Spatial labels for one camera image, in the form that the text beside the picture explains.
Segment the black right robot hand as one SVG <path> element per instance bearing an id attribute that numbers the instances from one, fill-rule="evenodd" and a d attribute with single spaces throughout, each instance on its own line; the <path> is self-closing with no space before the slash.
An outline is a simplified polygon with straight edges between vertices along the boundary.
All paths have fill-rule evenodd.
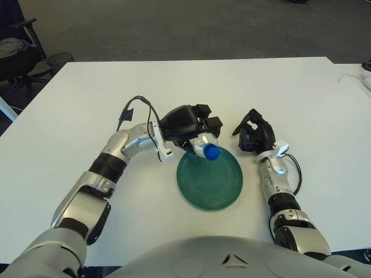
<path id="1" fill-rule="evenodd" d="M 260 154 L 273 150 L 275 135 L 271 125 L 255 109 L 251 109 L 232 132 L 239 135 L 239 148 Z"/>

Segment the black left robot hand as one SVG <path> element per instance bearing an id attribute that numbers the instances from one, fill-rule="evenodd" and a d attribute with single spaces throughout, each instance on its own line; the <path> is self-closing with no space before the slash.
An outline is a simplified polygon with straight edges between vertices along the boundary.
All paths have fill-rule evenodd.
<path id="1" fill-rule="evenodd" d="M 203 148 L 217 139 L 223 126 L 219 117 L 210 117 L 211 109 L 206 104 L 181 105 L 168 112 L 160 120 L 160 130 L 164 140 L 171 141 L 180 149 L 205 157 Z M 202 136 L 211 141 L 203 141 Z"/>

